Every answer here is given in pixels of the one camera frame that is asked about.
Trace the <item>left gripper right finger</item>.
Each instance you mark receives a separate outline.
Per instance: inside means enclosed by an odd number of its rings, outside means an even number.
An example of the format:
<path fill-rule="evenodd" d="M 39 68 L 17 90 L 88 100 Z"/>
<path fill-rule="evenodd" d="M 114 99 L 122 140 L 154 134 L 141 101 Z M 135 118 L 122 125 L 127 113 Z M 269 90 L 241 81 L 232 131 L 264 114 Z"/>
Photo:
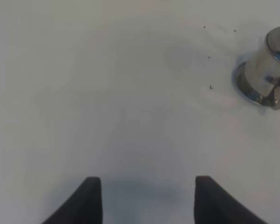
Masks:
<path fill-rule="evenodd" d="M 209 176 L 195 179 L 196 224 L 264 224 Z"/>

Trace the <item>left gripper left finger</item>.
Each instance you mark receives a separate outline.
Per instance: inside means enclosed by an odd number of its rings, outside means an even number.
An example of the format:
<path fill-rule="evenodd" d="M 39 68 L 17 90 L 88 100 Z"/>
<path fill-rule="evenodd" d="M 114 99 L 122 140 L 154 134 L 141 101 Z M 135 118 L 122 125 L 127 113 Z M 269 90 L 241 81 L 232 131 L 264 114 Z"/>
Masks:
<path fill-rule="evenodd" d="M 88 177 L 45 224 L 101 224 L 102 185 L 98 177 Z"/>

